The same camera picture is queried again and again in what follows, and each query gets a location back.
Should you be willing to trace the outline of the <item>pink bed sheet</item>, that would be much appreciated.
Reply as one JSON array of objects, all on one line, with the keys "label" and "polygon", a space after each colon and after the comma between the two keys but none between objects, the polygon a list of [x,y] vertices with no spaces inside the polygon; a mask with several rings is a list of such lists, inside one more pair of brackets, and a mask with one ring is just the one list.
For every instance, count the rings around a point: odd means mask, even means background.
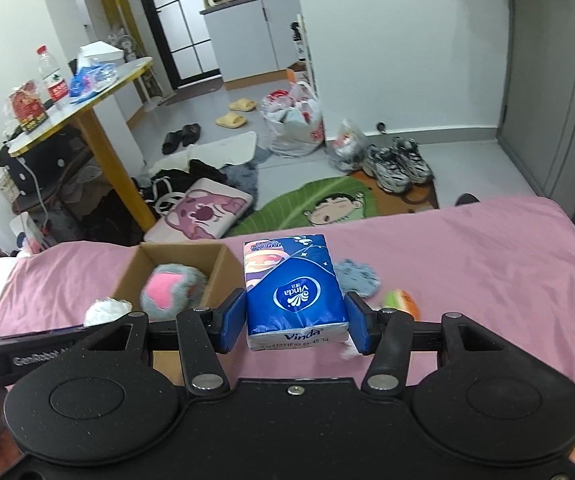
[{"label": "pink bed sheet", "polygon": [[[473,318],[575,382],[575,226],[552,200],[510,197],[326,226],[334,260],[372,266],[383,289],[409,292],[425,321]],[[243,283],[243,237],[137,248],[68,243],[13,261],[0,296],[0,336],[78,325],[94,300],[138,300],[164,262]]]}]

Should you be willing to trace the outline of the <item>yellow slipper far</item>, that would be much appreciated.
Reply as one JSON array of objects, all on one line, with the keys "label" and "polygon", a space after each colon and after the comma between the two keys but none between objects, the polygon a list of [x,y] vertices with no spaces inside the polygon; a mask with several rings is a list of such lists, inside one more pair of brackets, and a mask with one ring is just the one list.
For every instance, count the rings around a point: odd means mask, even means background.
[{"label": "yellow slipper far", "polygon": [[229,110],[232,110],[232,112],[251,112],[252,110],[255,110],[255,108],[257,107],[257,103],[254,100],[251,99],[246,99],[246,98],[240,98],[236,101],[233,101],[229,104]]}]

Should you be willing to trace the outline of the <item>large white plastic bag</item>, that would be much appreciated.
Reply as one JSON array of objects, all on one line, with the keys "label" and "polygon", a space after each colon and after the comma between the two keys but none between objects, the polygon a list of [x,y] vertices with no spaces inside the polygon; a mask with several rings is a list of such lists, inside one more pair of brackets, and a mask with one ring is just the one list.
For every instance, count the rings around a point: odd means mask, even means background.
[{"label": "large white plastic bag", "polygon": [[265,96],[260,113],[270,131],[270,151],[282,157],[303,157],[325,140],[322,108],[304,81],[291,82],[289,90]]}]

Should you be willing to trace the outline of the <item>blue denim fabric toy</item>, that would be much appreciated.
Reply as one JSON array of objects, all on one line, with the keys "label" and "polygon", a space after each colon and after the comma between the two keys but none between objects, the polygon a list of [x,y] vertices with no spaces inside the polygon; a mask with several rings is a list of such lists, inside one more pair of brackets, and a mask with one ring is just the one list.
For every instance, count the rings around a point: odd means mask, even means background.
[{"label": "blue denim fabric toy", "polygon": [[334,264],[334,271],[343,294],[357,292],[361,298],[371,298],[381,287],[380,278],[366,263],[344,259]]}]

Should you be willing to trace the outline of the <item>blue Vinda tissue pack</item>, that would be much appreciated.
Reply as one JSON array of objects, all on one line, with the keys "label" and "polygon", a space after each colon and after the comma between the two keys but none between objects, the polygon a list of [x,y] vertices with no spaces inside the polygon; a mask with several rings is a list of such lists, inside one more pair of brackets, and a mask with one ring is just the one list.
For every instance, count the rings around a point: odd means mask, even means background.
[{"label": "blue Vinda tissue pack", "polygon": [[347,309],[322,234],[246,243],[244,275],[250,350],[347,340]]}]

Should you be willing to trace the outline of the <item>small clear plastic bag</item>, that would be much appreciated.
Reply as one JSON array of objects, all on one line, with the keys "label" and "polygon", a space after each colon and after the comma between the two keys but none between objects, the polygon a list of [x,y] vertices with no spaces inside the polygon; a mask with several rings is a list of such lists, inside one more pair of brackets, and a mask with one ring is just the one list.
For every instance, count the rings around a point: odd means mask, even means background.
[{"label": "small clear plastic bag", "polygon": [[345,118],[335,138],[327,143],[327,155],[334,168],[349,174],[361,168],[367,148],[367,136],[351,120]]}]

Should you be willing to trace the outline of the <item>crumpled white tissue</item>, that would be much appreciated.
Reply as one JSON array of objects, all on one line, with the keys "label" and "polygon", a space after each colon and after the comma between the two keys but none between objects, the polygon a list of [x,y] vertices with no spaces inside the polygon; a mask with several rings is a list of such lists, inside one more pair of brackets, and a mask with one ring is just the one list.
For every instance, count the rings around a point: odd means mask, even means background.
[{"label": "crumpled white tissue", "polygon": [[95,300],[84,314],[83,325],[90,327],[112,323],[131,311],[132,304],[126,300],[114,298]]}]

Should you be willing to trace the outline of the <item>grey pink plush paw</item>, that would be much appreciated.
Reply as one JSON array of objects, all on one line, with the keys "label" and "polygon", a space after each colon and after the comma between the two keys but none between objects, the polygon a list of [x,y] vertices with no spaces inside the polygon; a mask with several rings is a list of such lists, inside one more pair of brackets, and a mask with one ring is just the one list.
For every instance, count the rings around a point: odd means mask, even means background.
[{"label": "grey pink plush paw", "polygon": [[160,264],[141,289],[141,309],[153,322],[173,321],[180,312],[199,306],[207,281],[194,266]]}]

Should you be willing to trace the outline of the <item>grey sneaker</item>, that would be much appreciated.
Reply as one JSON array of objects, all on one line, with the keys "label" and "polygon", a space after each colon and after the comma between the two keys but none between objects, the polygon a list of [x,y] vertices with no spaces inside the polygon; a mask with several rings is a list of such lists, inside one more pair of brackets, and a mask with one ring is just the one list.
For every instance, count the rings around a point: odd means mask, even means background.
[{"label": "grey sneaker", "polygon": [[423,185],[434,179],[433,170],[420,153],[413,139],[394,138],[396,160],[414,185]]},{"label": "grey sneaker", "polygon": [[371,144],[365,150],[361,162],[362,171],[376,180],[381,190],[400,195],[409,191],[411,180],[400,166],[390,148],[379,148]]}]

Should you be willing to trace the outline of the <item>grey right sneaker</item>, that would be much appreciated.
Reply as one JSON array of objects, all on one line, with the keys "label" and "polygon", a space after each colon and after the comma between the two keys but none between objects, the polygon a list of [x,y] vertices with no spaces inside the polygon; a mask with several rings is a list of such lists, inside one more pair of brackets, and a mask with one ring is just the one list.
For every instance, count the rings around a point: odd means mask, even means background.
[{"label": "grey right sneaker", "polygon": [[396,160],[414,185],[423,185],[434,179],[433,170],[420,153],[413,139],[394,138]]}]

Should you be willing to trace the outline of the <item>black slipper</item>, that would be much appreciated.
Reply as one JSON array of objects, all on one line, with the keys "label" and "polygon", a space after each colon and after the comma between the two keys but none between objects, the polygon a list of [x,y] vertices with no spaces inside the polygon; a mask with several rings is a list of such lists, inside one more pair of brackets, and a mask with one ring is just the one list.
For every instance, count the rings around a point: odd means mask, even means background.
[{"label": "black slipper", "polygon": [[182,128],[181,143],[184,148],[195,144],[202,133],[202,127],[199,124],[188,124]]},{"label": "black slipper", "polygon": [[161,145],[161,153],[164,155],[173,154],[181,145],[182,139],[183,139],[182,130],[169,132],[165,137],[164,143]]}]

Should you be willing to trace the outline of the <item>yellow slipper near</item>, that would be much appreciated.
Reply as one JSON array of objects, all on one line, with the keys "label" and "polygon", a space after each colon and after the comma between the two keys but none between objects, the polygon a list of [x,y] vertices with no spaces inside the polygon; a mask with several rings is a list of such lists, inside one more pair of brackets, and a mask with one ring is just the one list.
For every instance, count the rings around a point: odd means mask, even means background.
[{"label": "yellow slipper near", "polygon": [[247,118],[237,112],[229,112],[218,117],[216,124],[222,128],[238,129],[247,124]]}]

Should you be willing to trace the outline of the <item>pink bear laptop bag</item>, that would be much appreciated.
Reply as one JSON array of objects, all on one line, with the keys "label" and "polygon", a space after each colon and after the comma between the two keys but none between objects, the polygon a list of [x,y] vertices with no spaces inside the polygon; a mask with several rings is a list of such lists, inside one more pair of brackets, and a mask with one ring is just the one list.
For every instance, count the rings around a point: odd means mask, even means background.
[{"label": "pink bear laptop bag", "polygon": [[219,240],[252,205],[252,195],[206,178],[196,181],[152,229],[145,243]]}]

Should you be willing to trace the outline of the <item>white floor mat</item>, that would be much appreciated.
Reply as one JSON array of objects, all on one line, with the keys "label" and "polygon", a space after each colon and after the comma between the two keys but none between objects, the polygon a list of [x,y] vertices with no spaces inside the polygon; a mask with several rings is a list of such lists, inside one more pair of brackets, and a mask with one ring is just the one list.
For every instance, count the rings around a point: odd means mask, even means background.
[{"label": "white floor mat", "polygon": [[199,160],[216,169],[244,165],[254,158],[257,142],[257,133],[247,131],[216,142],[192,144],[183,151],[164,156],[150,167],[148,173],[154,177],[162,170],[188,171],[191,160]]}]

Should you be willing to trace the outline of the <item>grey left sneaker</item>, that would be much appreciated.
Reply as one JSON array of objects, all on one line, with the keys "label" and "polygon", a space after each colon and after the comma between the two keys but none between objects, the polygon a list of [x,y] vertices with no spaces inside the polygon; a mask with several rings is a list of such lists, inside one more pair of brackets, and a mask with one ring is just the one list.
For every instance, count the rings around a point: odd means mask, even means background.
[{"label": "grey left sneaker", "polygon": [[409,191],[411,180],[400,166],[390,148],[379,148],[371,144],[365,150],[361,162],[362,171],[376,180],[381,190],[400,195]]}]

